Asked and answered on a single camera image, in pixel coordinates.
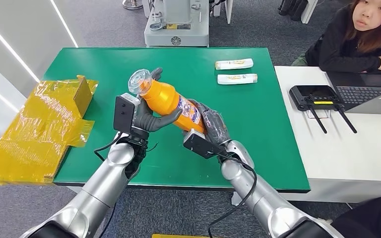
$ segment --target floor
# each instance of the floor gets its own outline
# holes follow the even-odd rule
[[[274,65],[290,65],[325,30],[343,6],[322,0],[308,25],[278,15],[281,0],[235,1],[227,24],[224,8],[210,19],[210,46],[268,47]],[[90,47],[144,47],[142,10],[127,11],[120,0],[66,0]],[[57,186],[0,186],[0,237],[18,237],[64,207],[75,193]],[[207,225],[232,208],[231,193],[127,189],[119,199],[105,238],[149,238],[153,233],[207,235]],[[294,202],[315,217],[334,219],[346,204]],[[242,208],[213,228],[218,237],[267,237]]]

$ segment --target black jacket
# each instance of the black jacket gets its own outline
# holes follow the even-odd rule
[[[348,5],[336,13],[325,33],[306,52],[309,66],[319,66],[323,71],[354,73],[378,70],[381,48],[364,54],[357,51],[357,39],[344,41],[349,21],[352,16]]]

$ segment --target black cable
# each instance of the black cable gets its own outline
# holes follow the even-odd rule
[[[214,9],[215,6],[217,5],[220,5],[222,2],[225,2],[226,0],[220,0],[219,2],[217,2],[216,4],[212,5],[211,8],[209,9],[210,11],[212,11]]]
[[[249,190],[249,192],[246,194],[246,196],[242,199],[242,201],[236,207],[234,207],[230,211],[226,212],[224,215],[222,215],[221,217],[217,218],[215,221],[213,221],[213,222],[211,222],[209,224],[209,226],[208,226],[208,234],[209,234],[210,238],[212,238],[212,234],[211,234],[211,227],[212,227],[212,225],[214,225],[215,223],[220,222],[224,218],[228,217],[230,214],[235,212],[243,203],[245,203],[246,200],[249,198],[249,196],[254,192],[254,190],[256,188],[256,183],[257,183],[257,174],[256,174],[255,170],[252,167],[250,167],[249,165],[245,164],[243,161],[240,161],[238,159],[235,159],[235,158],[232,158],[232,157],[228,157],[228,156],[225,156],[225,155],[220,155],[220,154],[217,154],[217,155],[221,156],[221,157],[223,157],[225,159],[237,162],[237,163],[241,164],[243,166],[243,168],[245,168],[246,170],[251,171],[254,174],[254,183],[252,184],[252,188]]]
[[[157,143],[155,143],[154,147],[152,147],[152,148],[151,148],[151,149],[149,149],[149,150],[146,150],[146,152],[150,152],[151,150],[155,149],[155,147],[157,147],[157,145],[158,145],[158,142],[157,142]]]
[[[118,136],[116,136],[116,138],[112,142],[110,142],[109,144],[107,144],[107,145],[105,145],[105,146],[103,146],[101,148],[95,149],[94,150],[94,154],[96,154],[100,158],[101,161],[104,161],[103,156],[101,156],[98,152],[102,151],[102,150],[105,150],[105,149],[109,148],[110,146],[112,146],[113,144],[115,144],[116,141],[121,138],[121,135],[122,135],[122,133],[119,132]]]
[[[109,218],[109,220],[107,221],[107,223],[106,223],[106,225],[105,225],[103,231],[101,232],[99,238],[103,237],[104,232],[106,231],[107,227],[109,226],[110,221],[111,221],[112,218],[113,218],[113,214],[115,213],[115,208],[116,208],[116,203],[115,203],[115,205],[113,206],[112,214],[110,215],[110,218]]]

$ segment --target yellow packaging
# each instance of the yellow packaging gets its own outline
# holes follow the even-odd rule
[[[0,184],[50,183],[69,146],[84,146],[94,121],[83,120],[98,82],[41,81],[0,139]]]
[[[206,238],[206,237],[152,234],[151,238]]]

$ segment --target white machine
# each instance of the white machine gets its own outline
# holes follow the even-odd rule
[[[208,0],[154,0],[144,36],[147,47],[208,47]]]

